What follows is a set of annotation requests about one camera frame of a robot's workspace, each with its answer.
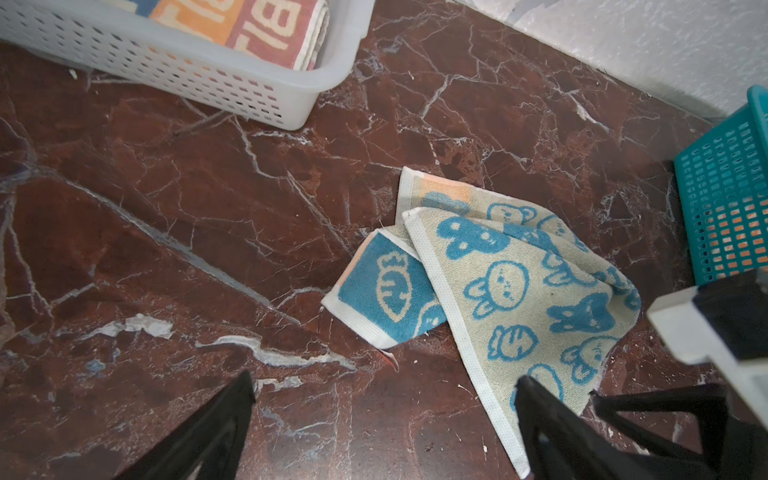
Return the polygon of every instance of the brown marble floor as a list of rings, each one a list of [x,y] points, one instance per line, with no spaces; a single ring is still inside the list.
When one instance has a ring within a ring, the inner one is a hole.
[[[670,159],[707,125],[443,0],[379,1],[297,132],[7,45],[0,82],[4,478],[108,478],[242,369],[262,388],[240,478],[516,478],[447,325],[395,372],[320,307],[394,222],[403,165],[545,205],[646,306],[692,284]],[[92,335],[138,315],[172,335]],[[205,346],[227,335],[274,355]],[[601,389],[719,379],[643,318]]]

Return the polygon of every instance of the folded towel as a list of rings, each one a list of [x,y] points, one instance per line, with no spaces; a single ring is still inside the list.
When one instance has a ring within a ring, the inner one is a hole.
[[[327,0],[102,0],[293,70],[312,70],[328,28]]]
[[[403,169],[398,212],[482,405],[520,477],[529,472],[515,383],[531,375],[581,412],[635,324],[631,282],[549,210]]]
[[[406,229],[396,225],[368,235],[322,304],[379,349],[445,322]]]

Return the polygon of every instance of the gray speckled surface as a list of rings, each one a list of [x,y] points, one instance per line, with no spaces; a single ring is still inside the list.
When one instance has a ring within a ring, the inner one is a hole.
[[[704,118],[768,84],[768,0],[455,0]]]

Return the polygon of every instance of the plastic basket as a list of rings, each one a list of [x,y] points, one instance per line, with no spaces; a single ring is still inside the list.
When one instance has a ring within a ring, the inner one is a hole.
[[[696,283],[768,265],[768,90],[674,161]]]
[[[0,0],[0,38],[285,130],[352,71],[375,0],[329,0],[318,67],[294,71],[95,0]]]

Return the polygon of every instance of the teal plastic basket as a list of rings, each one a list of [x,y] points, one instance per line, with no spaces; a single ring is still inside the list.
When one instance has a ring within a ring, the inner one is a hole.
[[[768,90],[674,161],[697,285],[768,266]]]

